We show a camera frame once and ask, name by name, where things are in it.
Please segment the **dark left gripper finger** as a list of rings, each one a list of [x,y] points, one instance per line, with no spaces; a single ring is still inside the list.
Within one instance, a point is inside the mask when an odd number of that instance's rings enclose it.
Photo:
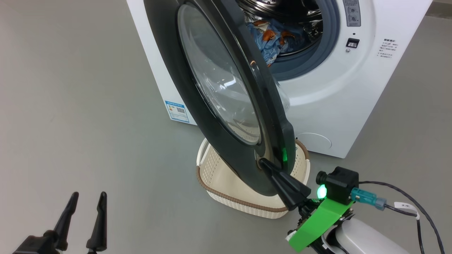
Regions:
[[[54,231],[58,234],[58,240],[55,241],[55,248],[61,252],[66,251],[68,248],[67,236],[69,233],[72,215],[75,213],[77,208],[78,198],[78,192],[74,192],[71,195],[54,228]]]
[[[89,253],[103,252],[108,248],[107,238],[107,205],[108,196],[106,192],[100,194],[97,204],[97,218],[92,231],[91,238],[86,243]]]

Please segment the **cream and blue garment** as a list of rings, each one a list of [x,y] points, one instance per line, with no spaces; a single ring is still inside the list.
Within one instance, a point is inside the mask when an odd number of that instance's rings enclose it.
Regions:
[[[248,28],[257,30],[257,32],[262,34],[263,41],[269,42],[278,39],[281,45],[286,44],[290,38],[292,40],[297,40],[300,37],[302,38],[304,32],[303,27],[284,24],[276,19],[260,19],[253,22],[247,22],[246,25]]]

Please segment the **grey warning label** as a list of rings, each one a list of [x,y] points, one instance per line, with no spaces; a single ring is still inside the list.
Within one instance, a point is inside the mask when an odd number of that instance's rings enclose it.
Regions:
[[[348,27],[361,26],[361,12],[359,0],[343,0],[346,15],[346,24]]]

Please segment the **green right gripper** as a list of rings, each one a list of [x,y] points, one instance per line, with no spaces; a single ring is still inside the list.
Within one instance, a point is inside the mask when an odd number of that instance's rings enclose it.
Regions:
[[[289,211],[296,208],[296,202],[307,201],[311,193],[309,187],[268,159],[260,159],[259,166]],[[349,212],[353,201],[344,205],[324,198],[314,204],[318,206],[310,217],[303,219],[301,225],[286,236],[286,241],[296,252],[310,247],[317,253],[333,253],[324,234]]]

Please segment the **perforated steel drum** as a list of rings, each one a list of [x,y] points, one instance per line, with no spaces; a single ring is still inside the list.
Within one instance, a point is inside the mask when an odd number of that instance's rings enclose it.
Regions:
[[[284,40],[278,57],[293,56],[321,40],[323,18],[317,0],[236,0],[247,22],[270,21]]]

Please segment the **blue energy label sticker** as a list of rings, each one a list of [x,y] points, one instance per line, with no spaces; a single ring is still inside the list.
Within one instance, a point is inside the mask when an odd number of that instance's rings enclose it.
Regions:
[[[168,110],[169,117],[172,120],[184,123],[190,123],[186,108],[183,104],[169,102],[165,100],[165,104]]]

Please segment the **white front-load washing machine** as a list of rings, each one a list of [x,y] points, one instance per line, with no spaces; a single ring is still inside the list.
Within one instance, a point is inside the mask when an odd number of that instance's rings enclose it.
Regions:
[[[326,155],[345,158],[433,0],[359,0],[361,26],[348,27],[337,0],[340,32],[313,71],[278,81],[290,101],[295,136],[312,132],[332,142]],[[348,38],[359,39],[356,49]]]

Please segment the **cream perforated laundry basket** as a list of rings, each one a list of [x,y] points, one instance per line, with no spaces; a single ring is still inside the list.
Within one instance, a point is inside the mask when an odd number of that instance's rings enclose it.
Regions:
[[[278,195],[261,195],[247,186],[207,139],[197,152],[196,177],[211,198],[230,208],[268,219],[278,219],[289,212]]]

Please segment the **round white filter cover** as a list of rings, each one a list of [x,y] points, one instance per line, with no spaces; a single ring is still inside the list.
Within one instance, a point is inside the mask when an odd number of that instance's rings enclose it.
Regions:
[[[304,132],[296,135],[296,138],[308,151],[326,154],[332,147],[332,142],[328,138],[316,133]]]

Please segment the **black round glass washer door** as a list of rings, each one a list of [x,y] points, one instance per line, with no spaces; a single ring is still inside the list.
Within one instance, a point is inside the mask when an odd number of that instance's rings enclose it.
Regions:
[[[148,22],[194,122],[227,166],[259,194],[276,190],[258,166],[295,164],[295,135],[235,0],[144,0]]]

